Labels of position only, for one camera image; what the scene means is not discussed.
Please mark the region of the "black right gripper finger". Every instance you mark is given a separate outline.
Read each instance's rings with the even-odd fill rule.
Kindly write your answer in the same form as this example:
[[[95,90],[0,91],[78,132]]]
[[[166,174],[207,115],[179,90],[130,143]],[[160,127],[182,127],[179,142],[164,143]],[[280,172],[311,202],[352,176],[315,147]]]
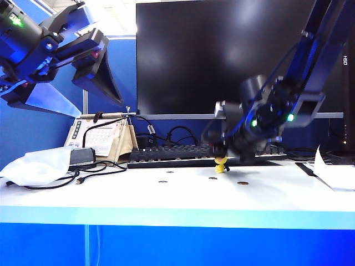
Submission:
[[[255,152],[253,146],[237,146],[230,145],[229,150],[239,157],[241,162],[251,162],[255,159]]]
[[[210,144],[210,152],[212,157],[224,158],[227,155],[228,144],[226,140],[222,141],[213,141]]]

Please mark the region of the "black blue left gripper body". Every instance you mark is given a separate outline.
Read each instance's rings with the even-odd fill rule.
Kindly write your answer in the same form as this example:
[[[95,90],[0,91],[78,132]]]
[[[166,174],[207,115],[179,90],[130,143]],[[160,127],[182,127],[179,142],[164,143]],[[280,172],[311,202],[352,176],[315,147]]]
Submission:
[[[41,27],[1,28],[1,76],[2,85],[13,85],[30,77],[38,67],[53,56],[61,34],[49,32]]]

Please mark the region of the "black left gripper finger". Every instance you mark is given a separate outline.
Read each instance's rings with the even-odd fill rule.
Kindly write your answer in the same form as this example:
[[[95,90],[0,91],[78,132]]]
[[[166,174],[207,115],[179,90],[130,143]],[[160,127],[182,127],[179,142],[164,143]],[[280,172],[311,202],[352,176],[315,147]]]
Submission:
[[[71,63],[76,68],[72,78],[74,85],[121,106],[123,97],[108,63],[108,44],[109,39],[95,28],[58,48],[58,63],[55,66],[58,68]]]
[[[1,92],[1,99],[12,108],[81,116],[81,111],[50,83],[19,81]]]

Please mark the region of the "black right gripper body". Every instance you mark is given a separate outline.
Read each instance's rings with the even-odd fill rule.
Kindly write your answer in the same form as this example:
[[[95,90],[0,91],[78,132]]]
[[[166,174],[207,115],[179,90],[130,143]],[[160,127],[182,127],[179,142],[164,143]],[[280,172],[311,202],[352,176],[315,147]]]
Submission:
[[[240,101],[226,100],[215,105],[215,117],[225,120],[222,133],[214,141],[226,140],[227,155],[234,155],[229,146],[253,146],[255,155],[263,151],[268,140],[281,135],[296,102],[282,81],[272,86],[264,75],[246,79],[239,86]]]

